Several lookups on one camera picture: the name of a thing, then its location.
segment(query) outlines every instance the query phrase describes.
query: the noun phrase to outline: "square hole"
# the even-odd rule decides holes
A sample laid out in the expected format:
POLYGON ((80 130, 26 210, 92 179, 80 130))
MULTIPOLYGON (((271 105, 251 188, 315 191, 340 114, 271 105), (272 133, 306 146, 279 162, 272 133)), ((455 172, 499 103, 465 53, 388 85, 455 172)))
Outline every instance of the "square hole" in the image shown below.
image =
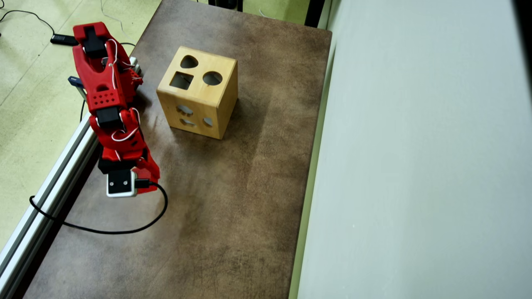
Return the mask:
POLYGON ((170 86, 187 90, 190 86, 190 83, 192 83, 192 79, 194 79, 194 76, 192 75, 176 72, 176 74, 173 75, 170 86))

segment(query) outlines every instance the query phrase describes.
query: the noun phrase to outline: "black plug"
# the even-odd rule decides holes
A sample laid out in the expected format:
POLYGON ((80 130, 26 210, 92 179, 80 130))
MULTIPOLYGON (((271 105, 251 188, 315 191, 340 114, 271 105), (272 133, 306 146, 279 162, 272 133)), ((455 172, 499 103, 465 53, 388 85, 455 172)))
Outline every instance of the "black plug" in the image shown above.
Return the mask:
POLYGON ((136 179, 135 180, 135 189, 149 188, 151 182, 148 179, 136 179))

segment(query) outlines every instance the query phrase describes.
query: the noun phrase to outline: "red robotic arm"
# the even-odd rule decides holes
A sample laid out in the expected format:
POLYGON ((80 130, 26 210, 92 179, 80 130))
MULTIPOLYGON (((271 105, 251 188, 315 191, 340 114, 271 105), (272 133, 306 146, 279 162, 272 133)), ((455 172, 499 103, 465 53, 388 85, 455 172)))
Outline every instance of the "red robotic arm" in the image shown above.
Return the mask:
MULTIPOLYGON (((139 179, 157 183, 159 167, 144 141, 140 115, 131 105, 142 78, 104 23, 74 26, 74 36, 80 44, 73 48, 74 62, 87 91, 90 126, 103 146, 98 167, 104 174, 129 169, 139 179)), ((138 191, 154 190, 151 186, 138 191)))

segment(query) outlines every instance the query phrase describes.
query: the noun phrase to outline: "shape hole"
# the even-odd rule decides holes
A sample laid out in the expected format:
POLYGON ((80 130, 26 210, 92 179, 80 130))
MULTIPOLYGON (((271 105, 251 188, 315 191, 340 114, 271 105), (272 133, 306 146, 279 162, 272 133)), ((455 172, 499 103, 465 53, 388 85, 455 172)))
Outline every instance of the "shape hole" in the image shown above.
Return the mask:
POLYGON ((203 75, 203 82, 208 85, 218 85, 222 83, 222 75, 218 72, 207 72, 203 75))
POLYGON ((173 75, 170 86, 187 90, 190 86, 190 83, 192 83, 192 79, 194 79, 194 76, 192 75, 176 72, 176 74, 173 75))
POLYGON ((181 115, 186 115, 188 117, 191 117, 192 114, 194 114, 194 111, 192 111, 192 109, 185 105, 177 106, 177 112, 181 113, 181 115))
POLYGON ((181 67, 184 69, 191 69, 198 66, 198 60, 195 59, 193 56, 186 55, 183 57, 183 60, 181 60, 181 67))
POLYGON ((187 126, 187 127, 195 127, 196 124, 191 122, 191 121, 188 121, 186 119, 182 119, 180 118, 179 121, 184 125, 184 126, 187 126))
POLYGON ((206 125, 209 128, 212 128, 212 118, 204 118, 203 124, 206 125))

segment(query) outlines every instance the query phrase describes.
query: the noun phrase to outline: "circular hole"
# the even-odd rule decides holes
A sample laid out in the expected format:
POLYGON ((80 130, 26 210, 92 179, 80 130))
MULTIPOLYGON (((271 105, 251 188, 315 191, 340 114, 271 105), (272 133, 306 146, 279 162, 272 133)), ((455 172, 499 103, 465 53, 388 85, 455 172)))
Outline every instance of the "circular hole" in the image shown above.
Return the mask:
POLYGON ((207 72, 203 75, 203 82, 208 85, 218 85, 222 83, 222 75, 218 72, 207 72))
POLYGON ((191 69, 198 66, 198 60, 190 55, 186 55, 183 57, 183 60, 181 60, 181 67, 184 69, 191 69))
POLYGON ((212 118, 204 118, 203 124, 206 125, 209 128, 212 128, 212 118))

